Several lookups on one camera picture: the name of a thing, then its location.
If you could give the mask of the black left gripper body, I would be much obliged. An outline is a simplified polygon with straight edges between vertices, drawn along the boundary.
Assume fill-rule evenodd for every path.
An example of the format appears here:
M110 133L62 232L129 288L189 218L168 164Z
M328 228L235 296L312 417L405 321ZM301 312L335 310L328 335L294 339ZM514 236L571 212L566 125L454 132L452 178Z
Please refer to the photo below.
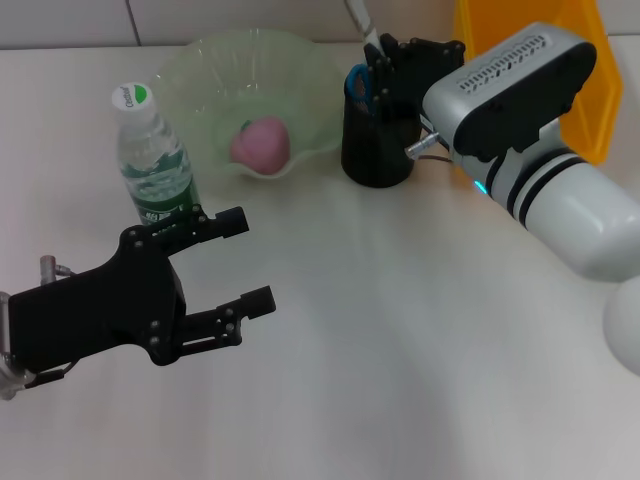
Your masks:
M180 281L149 227L125 230L105 264L9 299L10 353L33 373L132 344L156 365L186 313Z

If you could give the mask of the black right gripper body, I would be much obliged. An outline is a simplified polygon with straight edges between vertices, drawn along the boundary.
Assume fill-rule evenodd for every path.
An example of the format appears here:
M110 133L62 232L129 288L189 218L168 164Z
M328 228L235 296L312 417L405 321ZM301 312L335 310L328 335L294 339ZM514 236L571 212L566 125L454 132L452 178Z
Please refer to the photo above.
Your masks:
M397 63L397 96L417 114L423 99L437 81L464 65L465 44L413 38L400 45Z

